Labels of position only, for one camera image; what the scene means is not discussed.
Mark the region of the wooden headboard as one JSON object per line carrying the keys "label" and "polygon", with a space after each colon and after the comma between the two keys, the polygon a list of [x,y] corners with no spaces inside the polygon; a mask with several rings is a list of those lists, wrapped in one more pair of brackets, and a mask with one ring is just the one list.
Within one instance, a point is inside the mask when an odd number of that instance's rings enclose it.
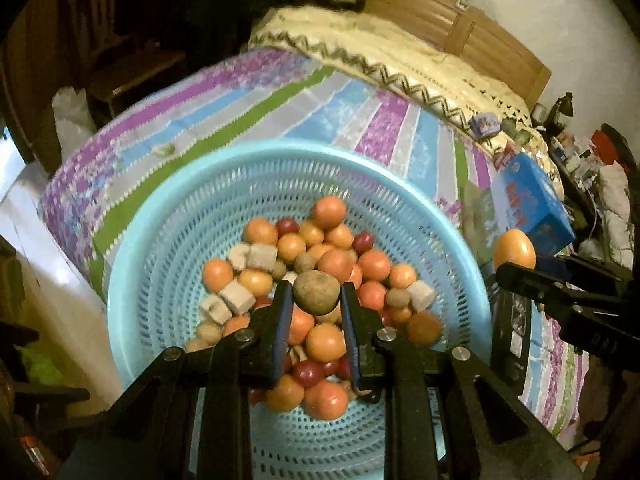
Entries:
{"label": "wooden headboard", "polygon": [[366,0],[364,10],[504,82],[528,107],[551,77],[532,51],[475,6],[462,10],[457,0]]}

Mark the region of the black printed box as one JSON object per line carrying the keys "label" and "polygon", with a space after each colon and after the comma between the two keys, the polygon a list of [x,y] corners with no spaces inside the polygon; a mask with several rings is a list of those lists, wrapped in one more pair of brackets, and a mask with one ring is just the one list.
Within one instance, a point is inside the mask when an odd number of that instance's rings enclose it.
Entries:
{"label": "black printed box", "polygon": [[520,396],[528,369],[532,303],[528,298],[500,287],[493,276],[488,282],[487,293],[492,322],[490,367]]}

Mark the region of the striped floral bed sheet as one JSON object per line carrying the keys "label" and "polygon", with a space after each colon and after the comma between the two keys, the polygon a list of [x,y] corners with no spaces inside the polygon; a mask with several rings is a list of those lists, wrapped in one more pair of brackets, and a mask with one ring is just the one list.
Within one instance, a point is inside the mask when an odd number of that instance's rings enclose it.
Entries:
{"label": "striped floral bed sheet", "polygon": [[100,295],[143,202],[188,162],[229,143],[306,140],[354,152],[405,178],[459,223],[480,191],[496,221],[488,156],[397,94],[298,53],[256,49],[149,96],[70,155],[39,213]]}

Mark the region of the large orange fruit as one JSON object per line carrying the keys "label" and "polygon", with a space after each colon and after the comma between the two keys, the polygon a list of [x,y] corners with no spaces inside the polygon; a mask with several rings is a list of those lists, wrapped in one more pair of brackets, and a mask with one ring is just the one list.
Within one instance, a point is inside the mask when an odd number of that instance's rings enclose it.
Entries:
{"label": "large orange fruit", "polygon": [[533,269],[536,260],[535,247],[523,231],[510,229],[498,237],[494,246],[495,269],[507,262]]}

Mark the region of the blue cardboard box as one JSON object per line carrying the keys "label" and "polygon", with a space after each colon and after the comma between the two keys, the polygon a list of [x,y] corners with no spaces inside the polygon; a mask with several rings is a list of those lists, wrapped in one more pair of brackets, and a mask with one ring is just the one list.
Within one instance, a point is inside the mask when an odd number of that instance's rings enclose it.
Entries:
{"label": "blue cardboard box", "polygon": [[513,156],[491,183],[498,225],[519,229],[536,253],[555,256],[575,239],[570,219],[548,176],[528,155]]}

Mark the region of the purple cloth bundle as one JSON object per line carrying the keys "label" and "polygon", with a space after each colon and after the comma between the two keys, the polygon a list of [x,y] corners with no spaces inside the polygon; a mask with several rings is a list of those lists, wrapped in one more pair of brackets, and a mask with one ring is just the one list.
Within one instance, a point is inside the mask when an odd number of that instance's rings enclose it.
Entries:
{"label": "purple cloth bundle", "polygon": [[476,140],[490,139],[501,131],[501,122],[493,112],[475,114],[469,125]]}

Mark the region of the pile of clothes right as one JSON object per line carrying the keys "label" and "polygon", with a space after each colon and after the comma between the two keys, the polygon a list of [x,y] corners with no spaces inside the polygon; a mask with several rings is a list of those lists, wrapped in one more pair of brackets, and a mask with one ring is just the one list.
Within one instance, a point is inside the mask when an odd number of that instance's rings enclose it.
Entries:
{"label": "pile of clothes right", "polygon": [[638,164],[626,138],[606,122],[591,136],[591,145],[601,161],[594,180],[600,223],[589,229],[587,238],[578,245],[578,254],[631,271],[636,239],[631,177],[636,176]]}

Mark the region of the cream quilt blanket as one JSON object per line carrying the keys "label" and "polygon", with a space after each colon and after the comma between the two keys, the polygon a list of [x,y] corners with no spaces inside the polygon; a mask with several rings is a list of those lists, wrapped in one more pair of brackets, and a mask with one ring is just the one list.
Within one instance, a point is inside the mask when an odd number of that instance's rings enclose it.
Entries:
{"label": "cream quilt blanket", "polygon": [[285,6],[270,10],[254,27],[248,46],[307,55],[394,92],[466,134],[478,113],[509,118],[518,131],[528,133],[522,150],[538,158],[548,155],[525,101],[507,84],[384,18],[318,6]]}

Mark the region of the light blue plastic basket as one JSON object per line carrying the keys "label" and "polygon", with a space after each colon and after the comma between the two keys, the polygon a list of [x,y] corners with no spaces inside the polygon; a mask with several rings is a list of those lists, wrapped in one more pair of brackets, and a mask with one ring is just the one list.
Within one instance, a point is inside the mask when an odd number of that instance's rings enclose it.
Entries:
{"label": "light blue plastic basket", "polygon": [[436,292],[440,346],[491,354],[491,313],[468,245],[418,188],[356,154],[303,141],[228,146],[165,180],[129,223],[112,267],[107,330],[117,375],[131,385],[168,347],[195,333],[204,263],[225,255],[257,217],[304,218],[321,197],[346,203],[348,226],[367,230],[395,262]]}

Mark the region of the brown round fruit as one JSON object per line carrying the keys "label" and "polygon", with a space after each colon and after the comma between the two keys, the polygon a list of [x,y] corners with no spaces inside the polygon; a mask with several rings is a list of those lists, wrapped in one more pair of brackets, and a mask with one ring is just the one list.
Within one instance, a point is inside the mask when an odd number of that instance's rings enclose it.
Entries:
{"label": "brown round fruit", "polygon": [[333,275],[308,270],[297,275],[293,284],[296,304],[311,315],[330,313],[340,298],[341,284]]}

